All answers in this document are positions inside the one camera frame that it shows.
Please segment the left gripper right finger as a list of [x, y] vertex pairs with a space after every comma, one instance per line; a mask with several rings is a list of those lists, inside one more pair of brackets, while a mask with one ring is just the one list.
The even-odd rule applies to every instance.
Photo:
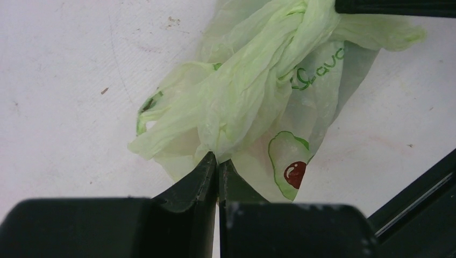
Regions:
[[221, 257], [378, 257], [366, 217], [344, 204], [271, 203], [220, 164]]

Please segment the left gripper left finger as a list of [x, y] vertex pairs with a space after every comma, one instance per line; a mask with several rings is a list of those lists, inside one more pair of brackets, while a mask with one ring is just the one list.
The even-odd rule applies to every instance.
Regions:
[[217, 161], [153, 198], [41, 198], [1, 223], [1, 257], [211, 257]]

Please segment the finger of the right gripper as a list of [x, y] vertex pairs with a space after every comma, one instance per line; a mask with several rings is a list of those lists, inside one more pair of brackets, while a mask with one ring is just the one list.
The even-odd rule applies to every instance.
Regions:
[[383, 14], [455, 18], [455, 0], [336, 0], [343, 14]]

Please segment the green plastic bag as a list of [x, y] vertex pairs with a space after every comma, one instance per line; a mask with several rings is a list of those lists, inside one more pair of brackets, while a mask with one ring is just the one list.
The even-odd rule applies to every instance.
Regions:
[[219, 1], [197, 59], [176, 66], [139, 109], [129, 150], [175, 181], [212, 152], [267, 200], [294, 200], [378, 52], [426, 37], [407, 17], [339, 14], [334, 6]]

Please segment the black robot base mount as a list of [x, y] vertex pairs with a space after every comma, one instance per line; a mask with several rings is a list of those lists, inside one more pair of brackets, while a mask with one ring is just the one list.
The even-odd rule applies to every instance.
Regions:
[[368, 219], [380, 257], [455, 257], [455, 151]]

